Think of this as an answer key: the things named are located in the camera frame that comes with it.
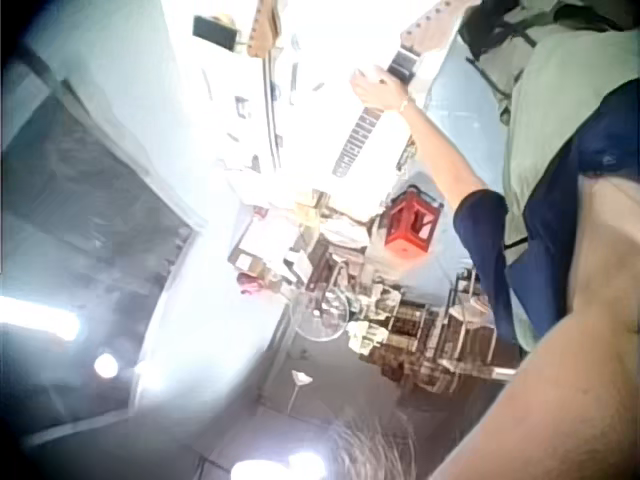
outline hand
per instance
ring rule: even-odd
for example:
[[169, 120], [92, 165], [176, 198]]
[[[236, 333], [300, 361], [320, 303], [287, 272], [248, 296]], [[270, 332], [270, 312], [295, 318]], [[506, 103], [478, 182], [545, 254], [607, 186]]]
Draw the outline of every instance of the hand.
[[375, 70], [379, 81], [370, 80], [357, 70], [351, 77], [353, 92], [365, 107], [400, 110], [402, 104], [409, 99], [406, 85], [380, 67], [375, 67]]

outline ceiling light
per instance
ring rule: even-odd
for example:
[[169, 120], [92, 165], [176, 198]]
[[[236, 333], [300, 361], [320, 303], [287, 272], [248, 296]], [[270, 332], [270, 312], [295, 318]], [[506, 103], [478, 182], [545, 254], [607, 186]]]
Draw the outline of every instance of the ceiling light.
[[292, 480], [291, 472], [269, 460], [246, 460], [231, 469], [231, 480]]
[[327, 476], [322, 459], [311, 452], [301, 452], [289, 457], [289, 470], [296, 480], [321, 480]]
[[100, 375], [102, 378], [113, 378], [118, 374], [118, 362], [113, 355], [109, 353], [103, 353], [93, 364], [93, 368], [95, 368], [96, 373]]
[[59, 308], [0, 296], [0, 323], [53, 333], [71, 341], [80, 330], [78, 317]]

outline guitar headstock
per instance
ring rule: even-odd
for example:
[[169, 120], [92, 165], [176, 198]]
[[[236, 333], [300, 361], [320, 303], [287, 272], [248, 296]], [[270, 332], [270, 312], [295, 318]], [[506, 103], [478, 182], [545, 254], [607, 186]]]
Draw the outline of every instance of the guitar headstock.
[[403, 47], [417, 54], [445, 47], [460, 17], [468, 8], [480, 3], [482, 0], [442, 0], [436, 3], [402, 32]]

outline stool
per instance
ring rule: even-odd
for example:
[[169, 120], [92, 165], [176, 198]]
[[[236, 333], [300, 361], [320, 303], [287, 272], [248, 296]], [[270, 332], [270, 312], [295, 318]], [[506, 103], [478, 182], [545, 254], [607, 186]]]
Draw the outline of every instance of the stool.
[[407, 188], [389, 207], [385, 247], [405, 260], [426, 255], [443, 207], [415, 185]]

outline bracelet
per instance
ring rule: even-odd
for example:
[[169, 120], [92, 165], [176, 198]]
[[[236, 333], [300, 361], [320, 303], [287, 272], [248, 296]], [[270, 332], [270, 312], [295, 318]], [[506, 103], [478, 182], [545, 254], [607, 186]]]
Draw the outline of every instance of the bracelet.
[[413, 99], [409, 95], [407, 95], [407, 98], [405, 98], [400, 104], [400, 108], [398, 109], [398, 112], [399, 113], [404, 112], [404, 109], [407, 108], [407, 105], [409, 105], [409, 102], [412, 102], [412, 101]]

